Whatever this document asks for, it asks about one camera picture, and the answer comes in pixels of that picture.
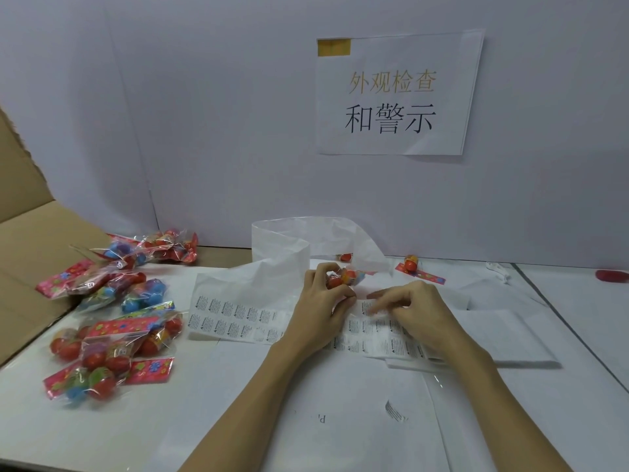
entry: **dark line on table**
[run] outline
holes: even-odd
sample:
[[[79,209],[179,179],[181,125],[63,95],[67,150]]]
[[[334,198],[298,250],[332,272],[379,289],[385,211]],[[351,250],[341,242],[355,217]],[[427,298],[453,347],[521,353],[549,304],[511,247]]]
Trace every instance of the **dark line on table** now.
[[[520,269],[520,267],[518,267],[515,263],[512,263],[512,264],[511,264],[511,266],[512,266],[513,268],[515,268],[515,271],[516,271],[516,272],[518,272],[518,273],[520,274],[520,276],[521,276],[521,277],[523,277],[524,281],[526,281],[526,282],[527,282],[527,283],[531,286],[531,288],[533,288],[533,289],[535,290],[535,293],[537,293],[537,294],[540,296],[540,298],[546,302],[546,304],[548,305],[548,307],[549,307],[550,309],[552,309],[552,310],[553,310],[553,313],[555,313],[555,315],[556,315],[556,316],[557,316],[557,317],[558,317],[558,318],[562,321],[562,323],[563,323],[564,325],[566,325],[566,327],[567,327],[567,328],[568,328],[568,329],[572,332],[572,334],[573,334],[573,335],[575,335],[579,341],[581,341],[581,344],[582,344],[583,346],[585,346],[585,347],[586,347],[586,349],[587,349],[588,351],[590,351],[590,354],[591,354],[592,356],[594,356],[594,357],[596,358],[596,360],[597,360],[599,363],[601,363],[601,365],[605,368],[605,370],[607,370],[607,372],[608,372],[608,373],[610,373],[611,377],[612,377],[612,378],[614,378],[618,384],[620,384],[620,387],[621,387],[621,388],[623,388],[627,394],[629,394],[629,389],[627,389],[627,388],[625,387],[625,385],[624,385],[624,384],[623,384],[623,383],[622,383],[622,382],[621,382],[621,381],[620,381],[620,380],[616,377],[616,374],[612,373],[612,372],[611,372],[611,369],[609,369],[609,367],[607,367],[607,364],[605,364],[605,363],[602,361],[602,359],[601,359],[601,358],[599,358],[599,357],[596,355],[596,353],[595,353],[594,351],[592,351],[592,349],[591,349],[591,348],[587,345],[587,343],[586,343],[585,341],[583,341],[583,338],[581,338],[581,336],[579,336],[579,335],[577,334],[577,332],[576,332],[576,331],[572,328],[572,326],[570,326],[570,324],[569,324],[569,323],[568,323],[568,322],[567,322],[567,321],[566,321],[566,320],[562,317],[562,315],[561,315],[561,314],[557,311],[557,309],[553,306],[553,304],[552,304],[550,301],[548,301],[548,298],[546,298],[546,297],[542,294],[542,292],[541,292],[541,291],[540,291],[540,289],[539,289],[539,288],[535,285],[535,283],[533,283],[533,282],[531,281],[531,278],[529,278],[528,276],[526,276],[526,274],[525,274],[525,273],[524,273],[524,272]]]

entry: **yellow rectangle on sign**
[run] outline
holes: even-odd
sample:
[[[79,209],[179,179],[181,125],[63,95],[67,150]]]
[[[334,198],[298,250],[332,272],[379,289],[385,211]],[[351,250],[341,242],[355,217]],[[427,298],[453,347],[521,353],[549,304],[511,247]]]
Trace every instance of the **yellow rectangle on sign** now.
[[[352,50],[351,38],[317,39],[319,56],[349,56]]]

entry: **tabletop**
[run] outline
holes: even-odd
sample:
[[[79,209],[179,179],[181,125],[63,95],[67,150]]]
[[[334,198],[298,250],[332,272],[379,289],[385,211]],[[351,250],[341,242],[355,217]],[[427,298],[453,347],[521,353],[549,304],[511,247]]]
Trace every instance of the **tabletop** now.
[[[447,287],[471,296],[470,309],[515,311],[560,360],[560,370],[502,369],[501,375],[575,472],[624,471],[629,463],[625,443],[629,437],[629,395],[543,305],[533,288],[509,265],[503,266],[511,273],[509,285],[500,283],[483,262],[423,260],[424,270],[444,277]],[[153,273],[169,284],[169,299],[182,309],[188,307],[196,274],[211,271],[164,265],[146,268],[149,276]],[[410,280],[394,272],[382,285]],[[216,343],[178,339],[168,383],[133,387],[99,408],[69,409],[45,398],[41,380],[59,369],[48,351],[54,331],[76,326],[79,321],[80,317],[71,313],[0,372],[0,423],[4,425],[0,430],[0,459],[80,472],[141,471],[165,447],[168,430],[178,425],[179,408],[187,399],[182,392],[191,384],[202,387],[196,373],[212,357]],[[456,377],[424,375],[452,471],[493,470]]]
[[[596,279],[595,269],[518,267],[626,389],[629,389],[629,285]]]

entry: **hand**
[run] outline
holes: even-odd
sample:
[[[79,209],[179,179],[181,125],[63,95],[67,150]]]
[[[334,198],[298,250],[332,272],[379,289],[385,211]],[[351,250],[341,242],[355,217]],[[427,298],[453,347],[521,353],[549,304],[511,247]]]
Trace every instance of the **hand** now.
[[[452,341],[460,339],[461,334],[467,336],[434,285],[414,281],[375,291],[367,298],[377,298],[370,315],[388,310],[413,338],[442,355],[447,355]]]
[[[348,285],[327,289],[326,273],[339,270],[336,263],[321,263],[316,270],[306,271],[304,289],[280,340],[303,359],[341,331],[348,309],[356,303],[356,293]]]

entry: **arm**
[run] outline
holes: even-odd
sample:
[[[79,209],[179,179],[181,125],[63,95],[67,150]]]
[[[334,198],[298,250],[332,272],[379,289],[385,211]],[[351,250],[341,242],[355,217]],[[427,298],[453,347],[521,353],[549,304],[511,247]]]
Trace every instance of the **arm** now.
[[[338,334],[347,310],[356,302],[356,293],[347,285],[326,288],[326,272],[338,269],[336,263],[328,263],[320,264],[316,272],[306,272],[284,336],[271,346],[254,377],[179,472],[255,472],[260,468],[291,378],[306,358]]]
[[[416,281],[367,296],[378,300],[420,342],[457,373],[499,472],[570,472],[500,377],[489,353],[459,325],[434,285]]]

